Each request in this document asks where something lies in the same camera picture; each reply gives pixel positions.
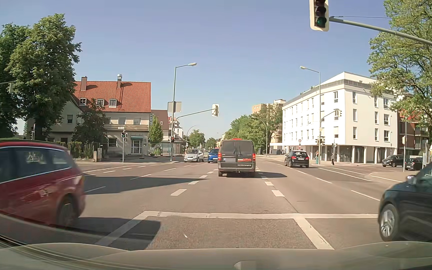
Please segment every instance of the white apartment building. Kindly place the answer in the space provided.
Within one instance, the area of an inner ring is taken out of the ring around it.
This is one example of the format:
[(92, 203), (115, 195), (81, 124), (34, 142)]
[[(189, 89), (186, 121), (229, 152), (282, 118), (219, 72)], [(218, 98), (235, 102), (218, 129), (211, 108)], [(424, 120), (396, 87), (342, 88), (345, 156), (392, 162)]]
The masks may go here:
[[(315, 86), (283, 106), (283, 148), (305, 150), (315, 159), (321, 113), (321, 160), (348, 163), (380, 163), (396, 154), (398, 115), (389, 109), (394, 95), (372, 97), (369, 77), (343, 72)], [(333, 111), (339, 109), (342, 116)]]

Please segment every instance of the green traffic light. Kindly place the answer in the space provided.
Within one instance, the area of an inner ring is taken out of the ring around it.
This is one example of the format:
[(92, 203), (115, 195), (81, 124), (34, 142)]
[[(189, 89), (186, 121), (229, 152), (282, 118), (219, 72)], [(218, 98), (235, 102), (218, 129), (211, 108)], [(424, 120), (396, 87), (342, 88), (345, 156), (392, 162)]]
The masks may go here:
[(316, 19), (316, 26), (319, 28), (325, 28), (326, 27), (326, 18), (325, 17), (318, 17)]

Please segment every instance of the road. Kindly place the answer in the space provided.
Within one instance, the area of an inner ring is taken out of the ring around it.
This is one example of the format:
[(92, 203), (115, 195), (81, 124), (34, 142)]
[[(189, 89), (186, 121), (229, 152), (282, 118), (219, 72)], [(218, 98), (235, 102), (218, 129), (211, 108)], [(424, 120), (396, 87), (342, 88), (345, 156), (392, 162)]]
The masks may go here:
[(118, 249), (341, 249), (380, 242), (379, 199), (402, 171), (381, 166), (289, 168), (257, 157), (256, 178), (219, 177), (217, 164), (80, 163), (89, 244)]

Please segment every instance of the tire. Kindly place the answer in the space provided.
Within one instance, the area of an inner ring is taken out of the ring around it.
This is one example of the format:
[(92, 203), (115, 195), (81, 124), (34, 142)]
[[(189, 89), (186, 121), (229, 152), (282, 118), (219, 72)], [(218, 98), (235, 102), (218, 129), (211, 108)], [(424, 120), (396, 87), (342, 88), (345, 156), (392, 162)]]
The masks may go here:
[(67, 195), (63, 198), (63, 201), (57, 209), (56, 225), (71, 227), (76, 223), (77, 218), (76, 204), (73, 198)]
[(384, 242), (403, 240), (399, 233), (399, 213), (392, 204), (385, 205), (378, 217), (379, 236)]

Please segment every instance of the blue car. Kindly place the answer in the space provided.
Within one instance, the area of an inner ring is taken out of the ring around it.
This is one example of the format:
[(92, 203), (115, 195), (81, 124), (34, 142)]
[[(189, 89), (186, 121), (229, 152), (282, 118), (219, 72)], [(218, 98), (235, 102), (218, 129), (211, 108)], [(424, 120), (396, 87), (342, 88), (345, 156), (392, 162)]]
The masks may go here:
[(213, 148), (208, 153), (208, 163), (217, 163), (218, 162), (218, 151), (219, 148)]

